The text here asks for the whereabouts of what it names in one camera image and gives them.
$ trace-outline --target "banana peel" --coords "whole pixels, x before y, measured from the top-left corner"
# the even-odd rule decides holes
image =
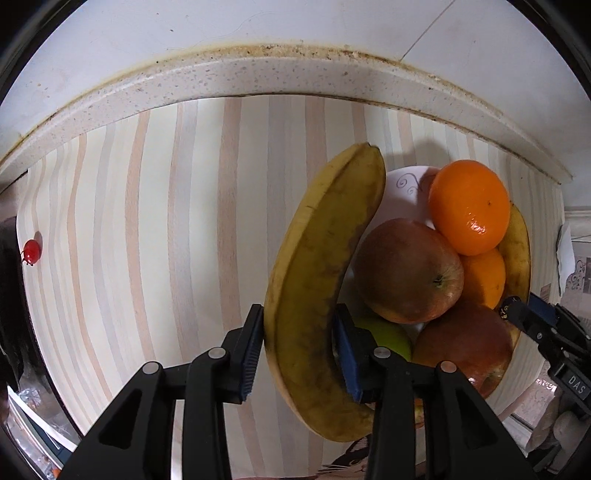
[[[345,271],[384,194],[379,149],[353,145],[309,185],[287,229],[265,298],[265,350],[275,383],[308,428],[334,442],[372,430],[374,411],[347,394],[331,318]]]
[[[527,233],[525,220],[514,203],[511,203],[509,227],[497,248],[505,261],[506,272],[505,289],[501,296],[501,302],[507,297],[518,296],[521,301],[527,304],[531,289],[530,237]],[[519,339],[519,329],[508,322],[507,328],[515,349]]]

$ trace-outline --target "green apple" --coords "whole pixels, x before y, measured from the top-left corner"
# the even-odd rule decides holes
[[[380,317],[354,317],[356,327],[369,330],[378,346],[384,346],[396,352],[410,362],[413,345],[404,329]]]

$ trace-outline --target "screw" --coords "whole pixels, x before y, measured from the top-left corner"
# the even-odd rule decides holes
[[[439,368],[441,368],[442,372],[445,372],[447,374],[452,374],[457,370],[456,364],[454,362],[450,362],[449,360],[444,360],[443,362],[441,362]]]
[[[223,358],[223,356],[226,355],[226,351],[222,347],[216,346],[207,352],[207,355],[209,358],[213,359]]]
[[[379,346],[374,349],[375,358],[388,358],[390,356],[390,350],[384,346]]]
[[[142,372],[144,372],[146,375],[152,375],[158,371],[159,367],[160,366],[156,362],[148,362],[142,367]]]

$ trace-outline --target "white wall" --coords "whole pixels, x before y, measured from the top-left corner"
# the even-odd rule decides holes
[[[567,168],[584,171],[590,157],[591,102],[543,35],[501,0],[89,0],[39,49],[0,106],[0,157],[121,72],[188,49],[261,42],[402,59],[489,102]],[[579,201],[568,189],[565,198]]]

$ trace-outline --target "striped countertop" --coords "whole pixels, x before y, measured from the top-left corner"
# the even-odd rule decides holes
[[[24,267],[35,333],[83,432],[144,362],[190,362],[263,303],[308,182],[362,141],[381,149],[388,170],[474,158],[497,172],[528,225],[532,290],[551,284],[558,300],[559,186],[473,135],[408,112],[304,96],[193,100],[143,112],[42,158],[18,211],[19,242],[36,232],[43,239],[39,263]],[[489,399],[495,411],[535,380],[540,359],[522,338]],[[299,422],[276,392],[264,353],[248,402],[226,407],[226,427],[235,478],[314,475],[348,447]]]

